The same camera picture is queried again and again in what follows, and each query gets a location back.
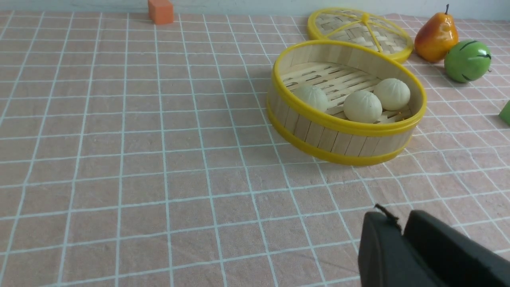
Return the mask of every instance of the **orange block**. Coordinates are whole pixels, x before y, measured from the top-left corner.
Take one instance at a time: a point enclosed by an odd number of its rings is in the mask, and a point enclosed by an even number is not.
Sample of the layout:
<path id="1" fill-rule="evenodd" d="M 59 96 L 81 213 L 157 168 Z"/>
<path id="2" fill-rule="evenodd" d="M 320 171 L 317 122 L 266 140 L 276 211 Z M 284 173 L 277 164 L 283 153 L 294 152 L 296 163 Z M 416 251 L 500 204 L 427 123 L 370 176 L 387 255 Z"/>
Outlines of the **orange block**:
<path id="1" fill-rule="evenodd" d="M 173 4 L 168 0 L 148 0 L 149 17 L 156 25 L 173 23 Z"/>

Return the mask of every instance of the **plastic fruit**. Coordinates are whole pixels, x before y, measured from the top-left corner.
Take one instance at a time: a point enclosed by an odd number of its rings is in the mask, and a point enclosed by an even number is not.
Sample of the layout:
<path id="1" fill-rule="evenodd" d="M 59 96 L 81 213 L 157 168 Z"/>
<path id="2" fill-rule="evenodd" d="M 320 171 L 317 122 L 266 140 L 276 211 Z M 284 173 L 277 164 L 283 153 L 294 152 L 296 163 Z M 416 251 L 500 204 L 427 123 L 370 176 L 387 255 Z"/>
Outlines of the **plastic fruit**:
<path id="1" fill-rule="evenodd" d="M 510 101 L 508 101 L 499 113 L 499 118 L 502 119 L 507 125 L 510 126 Z"/>
<path id="2" fill-rule="evenodd" d="M 453 17 L 445 13 L 436 13 L 418 31 L 415 38 L 415 51 L 425 61 L 436 63 L 444 59 L 446 53 L 458 43 L 458 33 Z"/>
<path id="3" fill-rule="evenodd" d="M 446 74 L 460 83 L 475 81 L 487 73 L 491 60 L 491 51 L 484 43 L 465 40 L 459 42 L 447 53 Z"/>

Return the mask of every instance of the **bamboo steamer lid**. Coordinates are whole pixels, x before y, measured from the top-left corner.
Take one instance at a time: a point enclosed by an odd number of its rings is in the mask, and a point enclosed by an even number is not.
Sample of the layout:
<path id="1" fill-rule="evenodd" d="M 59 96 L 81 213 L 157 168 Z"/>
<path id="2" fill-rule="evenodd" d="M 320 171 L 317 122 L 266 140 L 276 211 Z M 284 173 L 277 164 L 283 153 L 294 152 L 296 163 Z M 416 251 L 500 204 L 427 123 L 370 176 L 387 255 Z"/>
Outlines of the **bamboo steamer lid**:
<path id="1" fill-rule="evenodd" d="M 370 13 L 344 8 L 327 8 L 308 18 L 311 40 L 351 42 L 379 51 L 397 62 L 405 62 L 413 51 L 411 37 L 399 26 Z"/>

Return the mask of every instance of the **bamboo basket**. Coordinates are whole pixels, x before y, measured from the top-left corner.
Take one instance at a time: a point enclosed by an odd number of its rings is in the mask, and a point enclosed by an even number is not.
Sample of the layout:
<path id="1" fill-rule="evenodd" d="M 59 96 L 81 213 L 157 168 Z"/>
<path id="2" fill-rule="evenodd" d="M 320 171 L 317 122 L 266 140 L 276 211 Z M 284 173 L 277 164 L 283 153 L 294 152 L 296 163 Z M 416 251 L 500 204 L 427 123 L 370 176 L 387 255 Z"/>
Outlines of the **bamboo basket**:
<path id="1" fill-rule="evenodd" d="M 403 63 L 413 51 L 413 40 L 398 25 L 360 10 L 327 8 L 308 18 L 312 40 L 350 42 L 380 52 Z"/>
<path id="2" fill-rule="evenodd" d="M 271 78 L 267 113 L 275 129 L 295 147 L 329 162 L 373 165 L 396 157 L 426 110 L 425 90 L 410 71 L 383 54 L 348 42 L 312 40 L 291 46 L 277 58 Z M 386 78 L 408 85 L 408 106 L 384 111 L 374 124 L 347 120 L 344 99 L 358 90 L 373 91 Z M 292 93 L 305 83 L 326 93 L 326 112 Z"/>

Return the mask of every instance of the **green block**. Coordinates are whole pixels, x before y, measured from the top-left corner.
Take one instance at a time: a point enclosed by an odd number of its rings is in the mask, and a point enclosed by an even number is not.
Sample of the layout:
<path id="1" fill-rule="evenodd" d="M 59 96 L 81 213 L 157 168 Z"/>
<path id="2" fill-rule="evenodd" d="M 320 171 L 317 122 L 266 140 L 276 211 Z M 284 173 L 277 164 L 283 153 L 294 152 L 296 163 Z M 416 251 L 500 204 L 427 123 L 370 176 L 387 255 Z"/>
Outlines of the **green block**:
<path id="1" fill-rule="evenodd" d="M 505 107 L 499 113 L 499 117 L 510 126 L 510 101 L 505 105 Z"/>

